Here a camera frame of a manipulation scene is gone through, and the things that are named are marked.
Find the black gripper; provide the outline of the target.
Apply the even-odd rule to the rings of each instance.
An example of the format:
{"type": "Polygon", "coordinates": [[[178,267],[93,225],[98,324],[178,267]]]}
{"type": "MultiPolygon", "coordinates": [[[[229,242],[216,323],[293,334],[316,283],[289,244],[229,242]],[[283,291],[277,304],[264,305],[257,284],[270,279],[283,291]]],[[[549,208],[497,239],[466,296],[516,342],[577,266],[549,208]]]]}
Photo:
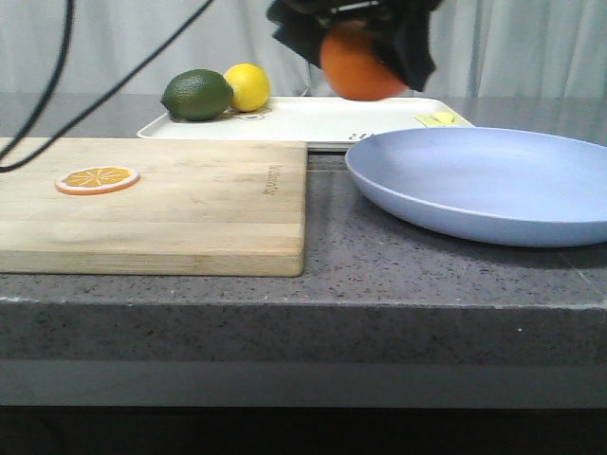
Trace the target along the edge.
{"type": "Polygon", "coordinates": [[[322,41],[327,27],[321,22],[375,21],[374,51],[409,88],[423,92],[435,64],[430,52],[432,13],[443,4],[430,1],[272,1],[267,19],[278,28],[273,38],[321,66],[322,41]]]}

